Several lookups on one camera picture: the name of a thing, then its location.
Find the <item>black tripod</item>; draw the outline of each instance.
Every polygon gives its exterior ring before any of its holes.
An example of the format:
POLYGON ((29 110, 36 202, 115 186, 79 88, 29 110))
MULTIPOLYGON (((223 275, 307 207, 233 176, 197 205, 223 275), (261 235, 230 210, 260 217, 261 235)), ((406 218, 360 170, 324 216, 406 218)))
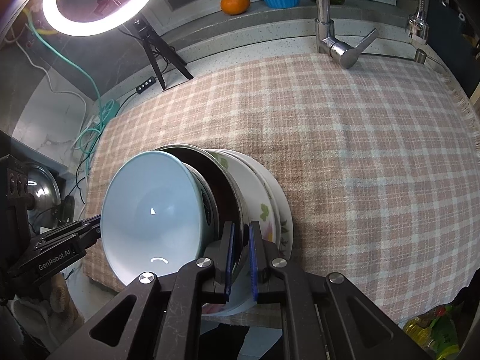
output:
POLYGON ((187 63, 170 48, 167 42, 165 42, 143 18, 134 19, 133 26, 142 40, 143 49, 145 49, 148 60, 150 61, 163 89, 167 86, 165 85, 165 80, 162 77, 162 72, 158 67, 151 46, 154 46, 159 51, 160 55, 170 61, 186 78, 189 80, 194 78, 185 67, 187 66, 187 63))

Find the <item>faucet handle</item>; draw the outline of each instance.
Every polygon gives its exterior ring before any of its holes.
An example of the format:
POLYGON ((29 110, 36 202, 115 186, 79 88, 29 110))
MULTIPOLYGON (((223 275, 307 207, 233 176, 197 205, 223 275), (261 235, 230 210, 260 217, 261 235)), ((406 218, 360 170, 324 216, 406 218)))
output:
POLYGON ((330 49, 330 56, 337 61, 340 66, 350 69, 358 60, 360 54, 378 37, 376 28, 371 30, 356 47, 352 47, 345 42, 337 42, 330 49))

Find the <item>plaid tablecloth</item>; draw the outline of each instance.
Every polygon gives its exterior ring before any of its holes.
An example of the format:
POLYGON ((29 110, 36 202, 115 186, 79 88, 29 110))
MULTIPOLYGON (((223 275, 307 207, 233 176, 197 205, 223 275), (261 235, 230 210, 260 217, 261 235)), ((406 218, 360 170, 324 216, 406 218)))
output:
MULTIPOLYGON (((479 267, 476 123, 462 92, 410 61, 362 56, 344 70, 315 54, 239 64, 112 120, 86 214, 100 213, 115 172, 145 150, 181 142, 243 152, 289 200, 291 258, 308 272, 344 273, 401 321, 451 301, 479 267)), ((100 241, 84 267, 122 289, 100 241)), ((254 307, 226 321, 278 326, 277 311, 254 307)))

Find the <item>orange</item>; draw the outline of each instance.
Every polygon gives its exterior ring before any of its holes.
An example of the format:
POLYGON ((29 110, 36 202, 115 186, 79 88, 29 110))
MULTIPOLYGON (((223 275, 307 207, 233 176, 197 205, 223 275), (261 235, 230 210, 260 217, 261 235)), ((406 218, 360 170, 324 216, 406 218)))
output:
POLYGON ((228 15, 239 15, 250 6, 250 0, 222 0, 220 8, 228 15))

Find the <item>ring light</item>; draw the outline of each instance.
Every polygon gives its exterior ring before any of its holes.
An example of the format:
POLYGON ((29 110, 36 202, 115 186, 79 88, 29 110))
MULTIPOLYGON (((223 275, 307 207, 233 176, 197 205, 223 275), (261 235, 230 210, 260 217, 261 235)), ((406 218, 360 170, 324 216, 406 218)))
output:
POLYGON ((57 0, 43 0, 43 13, 45 19, 57 31, 71 36, 89 36, 118 27, 135 16, 148 1, 130 0, 107 17, 87 23, 72 21, 64 17, 57 7, 57 0))

